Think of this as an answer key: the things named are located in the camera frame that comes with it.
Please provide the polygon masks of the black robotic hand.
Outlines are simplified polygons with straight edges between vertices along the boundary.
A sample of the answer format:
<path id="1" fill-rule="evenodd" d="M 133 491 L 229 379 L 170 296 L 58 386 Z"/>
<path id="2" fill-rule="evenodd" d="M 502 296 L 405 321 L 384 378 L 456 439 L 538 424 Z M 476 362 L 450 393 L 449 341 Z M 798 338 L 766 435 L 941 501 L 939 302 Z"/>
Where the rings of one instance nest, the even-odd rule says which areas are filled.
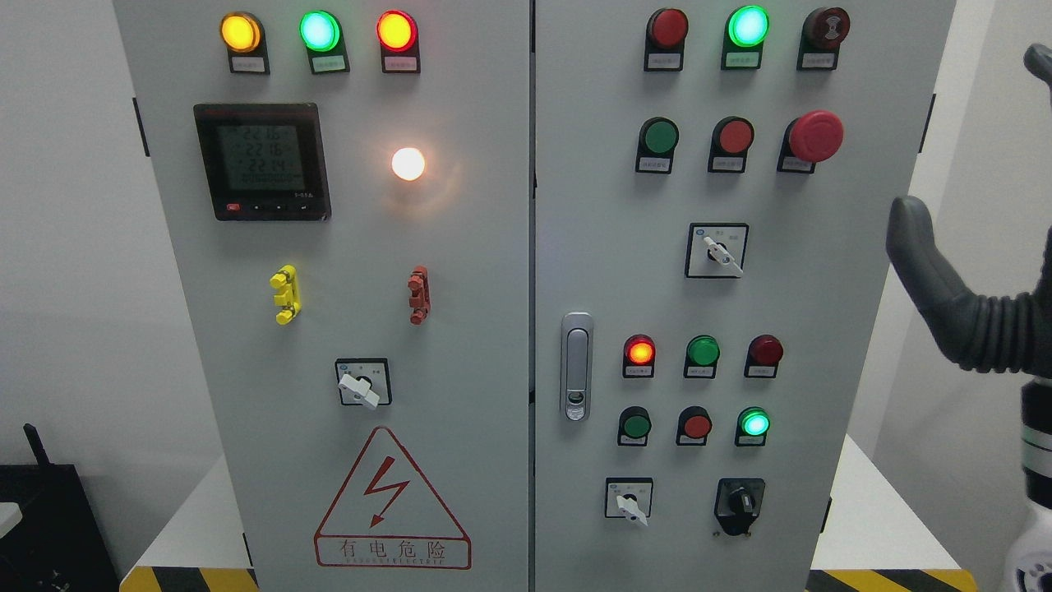
<path id="1" fill-rule="evenodd" d="M 939 351 L 962 370 L 1051 377 L 1051 243 L 1030 293 L 971 291 L 936 247 L 930 210 L 912 196 L 895 198 L 884 250 Z"/>

